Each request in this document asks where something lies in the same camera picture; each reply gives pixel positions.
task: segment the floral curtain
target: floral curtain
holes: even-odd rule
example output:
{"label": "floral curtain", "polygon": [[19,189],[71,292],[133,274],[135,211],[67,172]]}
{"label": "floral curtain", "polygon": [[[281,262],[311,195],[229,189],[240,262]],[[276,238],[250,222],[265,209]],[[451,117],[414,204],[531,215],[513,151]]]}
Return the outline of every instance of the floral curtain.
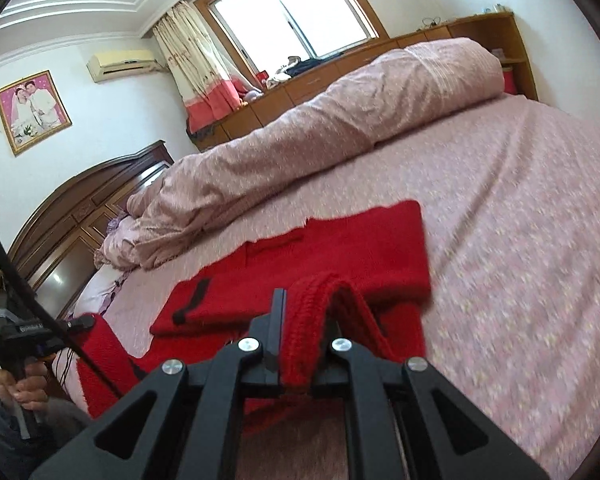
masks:
{"label": "floral curtain", "polygon": [[240,96],[253,86],[218,52],[191,4],[177,3],[153,30],[189,113],[191,133],[241,106]]}

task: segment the wall-mounted air conditioner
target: wall-mounted air conditioner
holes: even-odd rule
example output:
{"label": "wall-mounted air conditioner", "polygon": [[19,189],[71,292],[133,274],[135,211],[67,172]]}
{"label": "wall-mounted air conditioner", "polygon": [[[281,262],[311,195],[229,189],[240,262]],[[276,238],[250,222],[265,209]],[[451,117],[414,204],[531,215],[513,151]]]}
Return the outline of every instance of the wall-mounted air conditioner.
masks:
{"label": "wall-mounted air conditioner", "polygon": [[119,50],[95,54],[87,63],[96,83],[135,74],[146,74],[161,69],[150,50]]}

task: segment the white pillow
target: white pillow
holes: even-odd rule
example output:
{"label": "white pillow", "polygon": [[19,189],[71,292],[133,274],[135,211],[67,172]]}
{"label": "white pillow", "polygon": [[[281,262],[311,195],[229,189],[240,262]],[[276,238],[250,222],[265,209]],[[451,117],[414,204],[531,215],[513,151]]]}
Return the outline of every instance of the white pillow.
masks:
{"label": "white pillow", "polygon": [[116,288],[116,280],[123,274],[123,270],[114,269],[110,265],[100,267],[76,300],[74,317],[99,313],[104,298]]}

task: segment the red sweater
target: red sweater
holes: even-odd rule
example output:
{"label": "red sweater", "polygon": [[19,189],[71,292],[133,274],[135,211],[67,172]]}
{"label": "red sweater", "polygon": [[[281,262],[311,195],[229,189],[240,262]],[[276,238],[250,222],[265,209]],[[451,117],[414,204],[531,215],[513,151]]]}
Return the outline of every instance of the red sweater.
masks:
{"label": "red sweater", "polygon": [[[276,288],[288,291],[280,365],[289,388],[310,384],[327,313],[343,336],[378,356],[399,362],[424,355],[418,306],[430,283],[420,206],[407,201],[347,218],[308,219],[287,234],[247,242],[176,285],[151,327],[155,337],[144,357],[130,359],[101,319],[85,350],[127,391],[138,382],[132,362],[149,371],[168,358],[190,364],[213,357],[269,311]],[[97,416],[114,398],[80,362],[78,373]],[[259,402],[247,411],[282,405]]]}

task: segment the wedding portrait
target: wedding portrait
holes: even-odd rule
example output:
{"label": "wedding portrait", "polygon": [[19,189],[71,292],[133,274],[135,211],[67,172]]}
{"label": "wedding portrait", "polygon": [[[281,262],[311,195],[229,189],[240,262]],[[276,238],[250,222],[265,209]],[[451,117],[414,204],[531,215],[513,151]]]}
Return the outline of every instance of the wedding portrait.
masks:
{"label": "wedding portrait", "polygon": [[71,126],[48,70],[1,88],[0,116],[14,155]]}

